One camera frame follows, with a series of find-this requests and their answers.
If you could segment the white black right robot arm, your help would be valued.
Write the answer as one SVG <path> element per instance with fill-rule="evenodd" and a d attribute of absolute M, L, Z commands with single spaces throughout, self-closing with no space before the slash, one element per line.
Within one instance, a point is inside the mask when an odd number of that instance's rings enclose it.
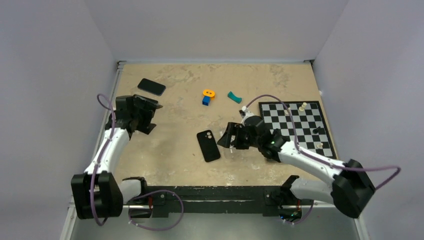
<path fill-rule="evenodd" d="M 318 179 L 298 177 L 283 187 L 280 196 L 288 204 L 298 199 L 325 202 L 345 216 L 357 219 L 376 192 L 358 161 L 343 162 L 307 150 L 282 135 L 281 130 L 268 128 L 258 116 L 243 123 L 229 122 L 217 144 L 237 150 L 256 148 L 265 158 L 294 166 Z"/>

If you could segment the blue phone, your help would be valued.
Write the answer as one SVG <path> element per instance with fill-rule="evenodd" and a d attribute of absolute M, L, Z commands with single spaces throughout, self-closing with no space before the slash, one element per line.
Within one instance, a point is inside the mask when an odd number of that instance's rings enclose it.
<path fill-rule="evenodd" d="M 139 90 L 148 92 L 148 93 L 156 95 L 156 96 L 161 96 L 164 93 L 164 91 L 166 90 L 165 85 L 158 83 L 158 82 L 155 82 L 155 81 L 152 81 L 152 80 L 147 79 L 147 78 L 143 78 L 138 83 L 137 88 Z"/>

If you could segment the black phone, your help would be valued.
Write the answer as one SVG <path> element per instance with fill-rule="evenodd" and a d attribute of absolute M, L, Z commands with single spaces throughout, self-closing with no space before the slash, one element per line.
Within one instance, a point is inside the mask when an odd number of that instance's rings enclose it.
<path fill-rule="evenodd" d="M 221 158 L 218 145 L 211 130 L 198 132 L 196 138 L 205 162 L 210 163 Z"/>

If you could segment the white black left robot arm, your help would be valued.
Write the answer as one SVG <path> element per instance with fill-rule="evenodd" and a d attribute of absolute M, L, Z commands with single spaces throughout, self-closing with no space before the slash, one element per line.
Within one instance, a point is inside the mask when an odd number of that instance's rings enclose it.
<path fill-rule="evenodd" d="M 162 108 L 157 100 L 137 94 L 118 96 L 115 104 L 106 102 L 104 108 L 110 115 L 100 147 L 84 172 L 71 179 L 78 218 L 94 219 L 100 226 L 100 219 L 120 216 L 129 200 L 138 205 L 148 201 L 149 191 L 143 177 L 127 177 L 120 186 L 113 173 L 133 133 L 148 135 L 156 126 L 151 122 L 156 110 Z"/>

